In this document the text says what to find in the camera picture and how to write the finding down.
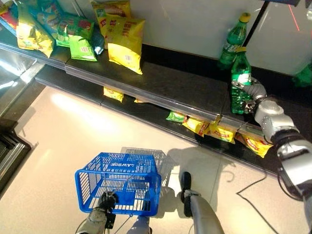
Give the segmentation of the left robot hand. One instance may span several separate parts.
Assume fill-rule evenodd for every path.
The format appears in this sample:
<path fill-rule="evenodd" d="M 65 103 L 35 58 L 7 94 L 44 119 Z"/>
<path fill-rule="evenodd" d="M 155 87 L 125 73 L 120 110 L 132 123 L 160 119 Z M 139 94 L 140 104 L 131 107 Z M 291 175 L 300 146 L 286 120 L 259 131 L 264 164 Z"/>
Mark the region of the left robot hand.
<path fill-rule="evenodd" d="M 104 192 L 98 200 L 98 207 L 112 213 L 118 201 L 119 198 L 114 192 Z"/>

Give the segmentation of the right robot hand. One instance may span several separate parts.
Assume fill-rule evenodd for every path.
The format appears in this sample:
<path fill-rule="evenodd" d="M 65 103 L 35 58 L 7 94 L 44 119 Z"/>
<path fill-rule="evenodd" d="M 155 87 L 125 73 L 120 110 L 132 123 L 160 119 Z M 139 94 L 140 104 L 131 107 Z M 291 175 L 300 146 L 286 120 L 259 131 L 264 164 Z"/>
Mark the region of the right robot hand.
<path fill-rule="evenodd" d="M 249 84 L 243 84 L 237 80 L 232 81 L 231 109 L 235 114 L 253 113 L 261 101 L 267 97 L 265 87 L 255 78 L 251 78 Z"/>

